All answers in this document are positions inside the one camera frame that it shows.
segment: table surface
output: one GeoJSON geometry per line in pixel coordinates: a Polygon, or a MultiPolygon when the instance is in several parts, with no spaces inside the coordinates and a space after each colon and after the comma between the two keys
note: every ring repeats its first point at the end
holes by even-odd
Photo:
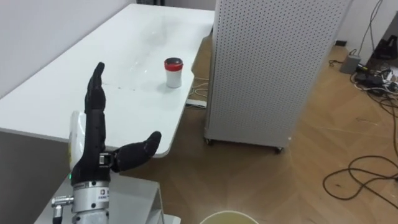
{"type": "Polygon", "coordinates": [[[104,62],[107,148],[160,131],[155,157],[165,156],[190,92],[192,63],[213,20],[213,11],[128,5],[2,98],[0,131],[67,142],[70,116],[84,110],[88,81],[104,62]],[[165,85],[167,57],[184,62],[180,88],[165,85]]]}

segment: white wall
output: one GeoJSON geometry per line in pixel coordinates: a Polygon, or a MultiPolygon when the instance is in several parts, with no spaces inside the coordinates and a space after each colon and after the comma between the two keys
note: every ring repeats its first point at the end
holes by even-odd
{"type": "MultiPolygon", "coordinates": [[[[347,40],[348,50],[358,49],[363,35],[368,28],[370,15],[378,0],[354,0],[348,15],[340,28],[337,39],[347,40]]],[[[397,0],[384,0],[379,13],[373,20],[374,43],[377,45],[398,11],[397,0]]],[[[372,45],[368,33],[361,52],[362,63],[366,63],[372,55],[372,45]]]]}
{"type": "Polygon", "coordinates": [[[0,98],[130,2],[1,0],[0,98]]]}

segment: black tangled cable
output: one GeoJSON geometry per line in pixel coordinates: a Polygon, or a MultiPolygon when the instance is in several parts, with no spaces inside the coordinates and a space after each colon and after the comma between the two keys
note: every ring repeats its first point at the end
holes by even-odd
{"type": "MultiPolygon", "coordinates": [[[[395,111],[395,109],[398,108],[398,101],[395,98],[392,98],[391,96],[389,96],[387,93],[383,97],[380,97],[379,99],[377,99],[375,96],[372,96],[372,94],[370,92],[368,92],[368,96],[372,100],[377,102],[384,111],[388,112],[392,116],[393,123],[394,123],[392,142],[394,145],[395,154],[398,158],[397,136],[396,136],[397,135],[397,118],[398,118],[398,116],[396,115],[396,111],[395,111]]],[[[394,161],[392,161],[384,156],[369,155],[369,156],[357,157],[356,159],[352,160],[348,164],[347,168],[332,172],[331,174],[327,175],[323,179],[322,185],[323,185],[323,189],[325,189],[327,194],[329,194],[330,196],[332,196],[334,198],[340,199],[340,200],[351,200],[351,199],[357,197],[363,189],[366,189],[366,190],[372,192],[374,195],[378,196],[379,198],[383,199],[390,205],[392,205],[394,208],[398,209],[398,206],[396,204],[394,204],[393,202],[391,202],[390,200],[383,197],[381,194],[377,193],[375,190],[373,190],[372,188],[369,187],[369,184],[374,181],[378,181],[378,180],[395,180],[395,181],[397,181],[397,179],[398,179],[398,164],[397,163],[395,163],[394,161]],[[370,159],[370,158],[371,159],[380,159],[380,160],[390,163],[391,165],[393,165],[396,168],[397,173],[395,173],[394,175],[383,175],[383,174],[378,174],[378,173],[372,172],[370,170],[359,169],[359,168],[353,167],[356,162],[363,161],[364,159],[370,159]],[[362,182],[362,181],[358,180],[357,177],[355,177],[355,175],[353,174],[353,171],[361,172],[361,173],[365,173],[365,174],[371,174],[371,175],[374,175],[375,177],[369,179],[366,182],[362,182]],[[328,179],[330,177],[333,177],[335,175],[338,175],[338,174],[344,173],[344,172],[347,172],[350,175],[350,177],[359,185],[358,190],[353,195],[351,195],[349,197],[337,196],[336,194],[331,193],[329,191],[328,187],[326,186],[326,182],[328,181],[328,179]]]]}

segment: gray device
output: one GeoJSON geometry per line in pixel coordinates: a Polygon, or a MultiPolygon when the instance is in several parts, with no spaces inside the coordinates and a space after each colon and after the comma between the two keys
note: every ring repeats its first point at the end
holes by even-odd
{"type": "Polygon", "coordinates": [[[356,71],[356,67],[361,62],[361,57],[357,55],[347,55],[341,64],[340,72],[345,74],[353,74],[356,71]]]}

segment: cable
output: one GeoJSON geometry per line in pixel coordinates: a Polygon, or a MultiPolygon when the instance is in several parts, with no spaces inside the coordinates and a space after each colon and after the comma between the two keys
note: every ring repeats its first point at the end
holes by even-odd
{"type": "Polygon", "coordinates": [[[355,75],[356,75],[356,72],[352,73],[352,74],[349,76],[349,81],[350,81],[352,84],[356,84],[356,82],[353,80],[353,78],[355,77],[355,75]]]}
{"type": "Polygon", "coordinates": [[[368,91],[368,90],[383,90],[386,93],[392,94],[392,95],[398,95],[398,93],[393,93],[391,91],[389,91],[387,88],[380,88],[380,87],[374,87],[374,88],[361,88],[359,86],[356,85],[356,83],[354,83],[355,88],[362,90],[362,91],[368,91]]]}
{"type": "MultiPolygon", "coordinates": [[[[377,13],[379,12],[380,5],[382,4],[382,2],[383,2],[383,0],[379,0],[376,3],[376,5],[374,6],[374,8],[373,8],[368,28],[366,29],[365,34],[363,35],[361,46],[359,47],[359,50],[358,50],[358,54],[357,54],[358,56],[361,54],[361,51],[362,51],[362,48],[363,48],[363,44],[364,44],[364,41],[365,41],[365,38],[366,38],[366,34],[368,34],[368,31],[372,29],[372,22],[376,18],[377,13]]],[[[372,40],[372,48],[373,48],[373,51],[374,51],[374,41],[373,41],[373,31],[372,30],[371,30],[371,40],[372,40]]]]}
{"type": "Polygon", "coordinates": [[[203,80],[203,81],[208,81],[208,80],[209,80],[208,78],[200,78],[200,77],[195,77],[194,79],[196,79],[196,80],[203,80]]]}
{"type": "Polygon", "coordinates": [[[355,55],[355,52],[356,52],[356,49],[350,51],[350,52],[348,53],[348,55],[355,55]]]}
{"type": "Polygon", "coordinates": [[[201,87],[201,86],[204,86],[204,85],[209,85],[209,83],[202,83],[202,84],[200,84],[200,85],[193,86],[193,87],[191,88],[191,92],[189,93],[189,95],[196,94],[196,95],[198,95],[198,96],[207,97],[207,95],[201,94],[201,93],[199,93],[199,91],[208,91],[208,89],[206,89],[206,88],[205,88],[205,89],[204,89],[204,88],[197,89],[197,88],[199,88],[199,87],[201,87]]]}
{"type": "MultiPolygon", "coordinates": [[[[391,98],[388,94],[385,94],[385,97],[382,100],[379,101],[379,100],[373,98],[372,95],[368,91],[367,91],[367,94],[370,97],[370,99],[372,99],[375,102],[377,102],[383,110],[387,111],[389,114],[392,115],[393,124],[394,124],[392,142],[393,142],[393,145],[394,145],[394,152],[395,152],[395,154],[396,154],[396,156],[398,158],[398,148],[397,148],[397,118],[398,117],[397,117],[396,111],[395,111],[395,109],[398,108],[398,105],[392,102],[392,100],[395,100],[395,101],[398,101],[398,100],[396,98],[391,98]]],[[[395,162],[393,162],[392,160],[390,160],[390,159],[388,159],[388,158],[386,158],[384,156],[369,155],[369,156],[357,157],[356,159],[352,160],[348,164],[347,168],[332,172],[331,174],[327,175],[322,181],[322,186],[323,186],[323,189],[325,190],[325,192],[328,195],[330,195],[330,196],[332,196],[332,197],[334,197],[336,199],[339,199],[339,200],[351,200],[351,199],[354,199],[355,197],[357,197],[361,193],[361,191],[363,189],[366,189],[366,190],[372,192],[374,195],[378,196],[379,198],[383,199],[388,204],[392,205],[394,208],[398,209],[398,206],[396,204],[394,204],[393,202],[391,202],[387,198],[383,197],[381,194],[377,193],[372,188],[368,187],[368,185],[371,182],[374,182],[374,181],[377,181],[377,180],[395,180],[395,181],[397,181],[397,179],[398,179],[398,164],[396,164],[395,162]],[[383,175],[383,174],[378,174],[378,173],[375,173],[375,172],[371,172],[371,171],[366,170],[366,169],[359,169],[359,168],[353,167],[353,165],[356,162],[363,161],[364,159],[381,159],[383,161],[386,161],[386,162],[392,164],[396,168],[397,172],[395,174],[393,174],[393,175],[383,175]],[[355,177],[355,175],[353,174],[353,171],[357,171],[357,172],[361,172],[361,173],[365,173],[365,174],[371,174],[371,175],[374,175],[375,177],[369,179],[366,182],[361,182],[360,180],[358,180],[358,178],[355,177]],[[344,172],[348,172],[349,176],[359,185],[359,189],[353,195],[351,195],[349,197],[337,196],[337,195],[331,193],[329,191],[328,187],[326,186],[326,182],[328,181],[328,179],[330,177],[333,177],[335,175],[338,175],[338,174],[344,173],[344,172]]]]}
{"type": "Polygon", "coordinates": [[[337,61],[337,60],[330,60],[329,61],[329,67],[334,67],[335,63],[342,64],[343,62],[340,62],[340,61],[337,61]]]}

